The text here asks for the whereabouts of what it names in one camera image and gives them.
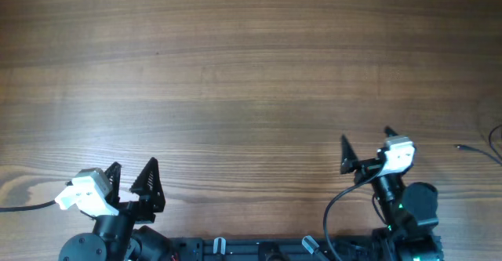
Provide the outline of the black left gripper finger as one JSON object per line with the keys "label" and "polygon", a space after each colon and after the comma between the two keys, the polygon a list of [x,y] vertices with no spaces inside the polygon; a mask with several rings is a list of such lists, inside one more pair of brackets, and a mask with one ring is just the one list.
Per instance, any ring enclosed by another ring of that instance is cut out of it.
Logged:
{"label": "black left gripper finger", "polygon": [[163,212],[166,199],[162,189],[158,160],[150,158],[129,191],[139,196],[140,201],[146,202],[152,212]]}
{"label": "black left gripper finger", "polygon": [[122,166],[118,162],[112,163],[105,171],[104,174],[111,184],[111,191],[106,196],[106,201],[111,206],[117,206],[119,197],[120,175]]}

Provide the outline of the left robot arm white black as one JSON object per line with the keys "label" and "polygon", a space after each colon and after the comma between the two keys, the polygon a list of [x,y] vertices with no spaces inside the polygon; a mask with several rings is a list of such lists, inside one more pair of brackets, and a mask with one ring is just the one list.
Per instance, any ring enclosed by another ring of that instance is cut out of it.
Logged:
{"label": "left robot arm white black", "polygon": [[115,162],[106,170],[83,169],[56,197],[61,209],[76,205],[95,224],[89,233],[70,238],[58,259],[76,260],[178,260],[167,237],[147,225],[165,208],[158,160],[151,158],[129,191],[136,201],[120,201],[122,166]]}

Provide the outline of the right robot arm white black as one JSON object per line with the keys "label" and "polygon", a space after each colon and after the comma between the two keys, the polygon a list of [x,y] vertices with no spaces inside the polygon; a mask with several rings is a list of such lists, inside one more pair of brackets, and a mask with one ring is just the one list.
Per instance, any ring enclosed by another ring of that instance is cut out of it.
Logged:
{"label": "right robot arm white black", "polygon": [[441,238],[433,233],[438,225],[438,191],[429,183],[403,183],[402,177],[413,167],[415,145],[390,127],[384,132],[384,146],[375,158],[366,160],[358,159],[346,136],[340,138],[340,172],[353,173],[356,185],[372,186],[385,226],[369,236],[336,237],[337,254],[343,260],[441,261]]}

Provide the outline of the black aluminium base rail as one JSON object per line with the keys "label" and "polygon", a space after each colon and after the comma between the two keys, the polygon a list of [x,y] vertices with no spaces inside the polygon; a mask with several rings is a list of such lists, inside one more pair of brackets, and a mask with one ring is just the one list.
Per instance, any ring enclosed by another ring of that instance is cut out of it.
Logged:
{"label": "black aluminium base rail", "polygon": [[294,239],[226,239],[204,240],[178,237],[171,240],[175,260],[191,261],[260,261],[260,260],[377,260],[371,242],[364,237],[343,237],[336,241],[335,256],[328,243],[317,239],[316,249],[309,250],[300,238]]}

